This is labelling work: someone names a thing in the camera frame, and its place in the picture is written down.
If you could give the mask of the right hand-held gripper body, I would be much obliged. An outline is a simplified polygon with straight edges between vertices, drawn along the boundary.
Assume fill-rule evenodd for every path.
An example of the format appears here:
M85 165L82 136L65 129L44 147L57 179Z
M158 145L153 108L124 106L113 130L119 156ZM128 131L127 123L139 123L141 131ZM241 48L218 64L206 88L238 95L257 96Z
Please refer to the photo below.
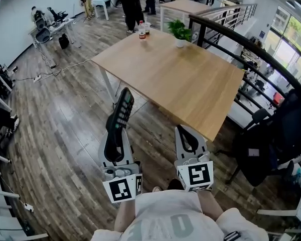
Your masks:
M174 165L185 191L207 190L214 183L213 161L210 160L210 152L204 152L194 158L178 159Z

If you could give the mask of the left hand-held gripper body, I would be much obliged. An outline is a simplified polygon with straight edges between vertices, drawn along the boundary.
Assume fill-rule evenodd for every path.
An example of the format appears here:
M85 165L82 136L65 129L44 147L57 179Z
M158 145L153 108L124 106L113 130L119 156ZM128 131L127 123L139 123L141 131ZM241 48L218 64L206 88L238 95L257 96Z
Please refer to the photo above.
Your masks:
M142 194L142 173L138 163L106 167L103 186L111 203L135 200Z

